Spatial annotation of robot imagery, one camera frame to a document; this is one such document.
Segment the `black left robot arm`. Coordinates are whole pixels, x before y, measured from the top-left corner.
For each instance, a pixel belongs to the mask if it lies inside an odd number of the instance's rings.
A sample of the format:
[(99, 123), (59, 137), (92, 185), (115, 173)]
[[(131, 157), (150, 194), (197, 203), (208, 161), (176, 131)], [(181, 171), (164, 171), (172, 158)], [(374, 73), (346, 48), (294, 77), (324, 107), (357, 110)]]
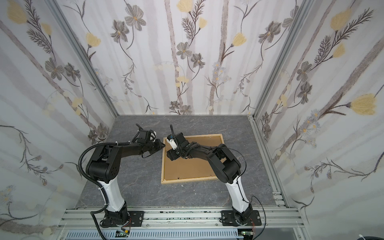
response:
[(117, 181), (122, 158), (130, 156), (144, 158), (145, 153), (149, 153), (151, 156), (164, 147), (165, 144), (156, 138), (156, 132), (138, 130), (131, 141), (99, 143), (85, 150), (82, 157), (91, 150), (94, 152), (83, 173), (102, 192), (106, 211), (120, 213), (126, 203), (121, 195)]

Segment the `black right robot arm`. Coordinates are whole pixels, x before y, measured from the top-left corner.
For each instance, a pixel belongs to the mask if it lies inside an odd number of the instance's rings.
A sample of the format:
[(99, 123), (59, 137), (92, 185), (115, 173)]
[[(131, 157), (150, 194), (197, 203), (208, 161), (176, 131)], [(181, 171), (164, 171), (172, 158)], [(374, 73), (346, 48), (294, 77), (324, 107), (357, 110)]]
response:
[(242, 186), (241, 164), (226, 145), (208, 147), (196, 142), (190, 143), (182, 133), (168, 135), (167, 142), (171, 146), (167, 157), (172, 161), (178, 158), (207, 161), (216, 177), (226, 185), (234, 212), (243, 219), (251, 215), (253, 207)]

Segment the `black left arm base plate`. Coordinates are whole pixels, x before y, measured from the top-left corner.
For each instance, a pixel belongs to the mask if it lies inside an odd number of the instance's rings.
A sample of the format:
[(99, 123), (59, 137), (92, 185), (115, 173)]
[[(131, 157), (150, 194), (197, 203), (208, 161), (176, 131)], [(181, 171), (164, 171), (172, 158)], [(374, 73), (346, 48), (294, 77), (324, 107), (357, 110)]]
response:
[(144, 220), (144, 211), (128, 211), (129, 213), (129, 227), (141, 227)]

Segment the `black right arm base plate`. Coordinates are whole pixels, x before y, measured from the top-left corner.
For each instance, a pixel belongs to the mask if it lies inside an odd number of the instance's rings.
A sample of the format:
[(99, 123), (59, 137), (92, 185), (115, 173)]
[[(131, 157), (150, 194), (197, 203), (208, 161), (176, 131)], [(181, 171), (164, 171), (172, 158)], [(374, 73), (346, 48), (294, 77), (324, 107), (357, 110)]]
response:
[(250, 217), (242, 224), (240, 223), (240, 218), (236, 217), (234, 210), (221, 211), (221, 217), (219, 218), (219, 221), (223, 226), (230, 227), (252, 227), (262, 225), (262, 219), (258, 211), (253, 211)]

